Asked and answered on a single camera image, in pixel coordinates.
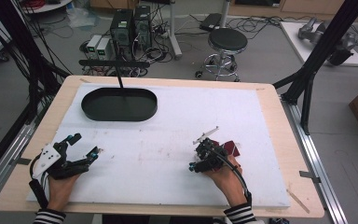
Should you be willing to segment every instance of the gray floor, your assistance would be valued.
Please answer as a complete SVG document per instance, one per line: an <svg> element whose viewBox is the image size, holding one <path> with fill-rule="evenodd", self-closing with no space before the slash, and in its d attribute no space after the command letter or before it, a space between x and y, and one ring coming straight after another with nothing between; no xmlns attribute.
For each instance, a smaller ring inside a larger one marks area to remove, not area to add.
<svg viewBox="0 0 358 224"><path fill-rule="evenodd" d="M42 22L59 21L65 17L63 11L41 16ZM191 17L177 19L177 28ZM82 74L78 60L85 59L79 46L89 40L92 34L103 34L110 20L97 19L95 27L70 29L68 19L50 25L46 36L49 46L74 73ZM197 27L196 22L188 22L186 27ZM179 32L201 32L198 29L185 29ZM207 35L178 35L183 57L169 63L155 63L149 68L146 77L195 79L203 59L213 53L207 44ZM35 40L41 46L40 39ZM241 82L274 83L293 74L301 67L283 31L267 26L249 41L247 50L237 58ZM214 80L205 74L202 79ZM232 77L221 78L232 81ZM278 89L283 93L287 87ZM0 140L15 118L27 104L27 83L13 62L0 63ZM323 66L314 80L310 110L310 132L315 146L322 158L324 168L330 178L338 200L349 223L358 223L358 122L348 103L358 95L358 67ZM32 213L0 212L0 223L30 223ZM330 223L328 215L324 218L289 218L292 223ZM70 215L65 223L91 223L92 215Z"/></svg>

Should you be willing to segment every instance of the caster wheel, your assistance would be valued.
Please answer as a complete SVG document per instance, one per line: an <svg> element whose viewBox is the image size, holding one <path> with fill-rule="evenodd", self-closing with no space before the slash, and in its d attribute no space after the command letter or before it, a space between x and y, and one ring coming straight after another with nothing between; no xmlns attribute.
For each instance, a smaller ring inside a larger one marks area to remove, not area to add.
<svg viewBox="0 0 358 224"><path fill-rule="evenodd" d="M232 72L234 72L235 70L237 70L237 65L236 65L236 64L232 64L232 65L229 67L229 70L231 70Z"/></svg>
<svg viewBox="0 0 358 224"><path fill-rule="evenodd" d="M202 77L202 72L201 71L197 71L196 72L196 78L200 78Z"/></svg>

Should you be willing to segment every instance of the black oval tray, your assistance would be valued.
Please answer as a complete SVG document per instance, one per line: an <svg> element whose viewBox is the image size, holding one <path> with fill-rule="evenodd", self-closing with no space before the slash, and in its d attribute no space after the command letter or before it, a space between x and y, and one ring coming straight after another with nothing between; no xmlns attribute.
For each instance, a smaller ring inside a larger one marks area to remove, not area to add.
<svg viewBox="0 0 358 224"><path fill-rule="evenodd" d="M145 89L100 88L89 92L81 107L93 120L143 121L156 114L157 96Z"/></svg>

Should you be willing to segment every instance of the black stool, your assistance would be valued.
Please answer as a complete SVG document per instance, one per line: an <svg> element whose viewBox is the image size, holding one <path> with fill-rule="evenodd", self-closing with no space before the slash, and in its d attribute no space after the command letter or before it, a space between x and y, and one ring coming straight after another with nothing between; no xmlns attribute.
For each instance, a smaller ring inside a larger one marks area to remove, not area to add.
<svg viewBox="0 0 358 224"><path fill-rule="evenodd" d="M221 28L209 34L208 43L218 54L212 54L204 60L200 71L196 72L196 77L202 77L205 68L207 72L216 76L216 81L219 77L235 76L234 81L239 82L234 55L246 49L246 36L233 29Z"/></svg>

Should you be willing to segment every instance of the white foam board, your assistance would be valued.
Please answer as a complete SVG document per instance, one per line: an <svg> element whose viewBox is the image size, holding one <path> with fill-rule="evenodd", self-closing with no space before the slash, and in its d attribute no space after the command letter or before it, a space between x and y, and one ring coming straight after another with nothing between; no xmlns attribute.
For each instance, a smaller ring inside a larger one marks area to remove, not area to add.
<svg viewBox="0 0 358 224"><path fill-rule="evenodd" d="M303 27L306 22L288 22L288 21L281 21L281 27L290 40L292 47L295 49L296 54L301 59L302 62L305 62L310 53L313 51L315 47L314 44L311 44L308 39L300 39L298 38L298 29ZM315 23L313 25L313 31L315 31L320 23ZM358 66L358 53L356 50L352 49L351 52L353 55L347 59L343 64L340 66Z"/></svg>
<svg viewBox="0 0 358 224"><path fill-rule="evenodd" d="M236 143L254 206L290 205L255 91L147 87L158 97L158 111L151 119L88 119L81 100L107 86L81 85L54 137L59 142L68 134L83 136L68 148L69 161L82 159L95 146L103 149L77 180L71 202L227 205L209 177L188 170L195 161L193 141L219 126L210 138ZM32 192L27 200L35 200Z"/></svg>

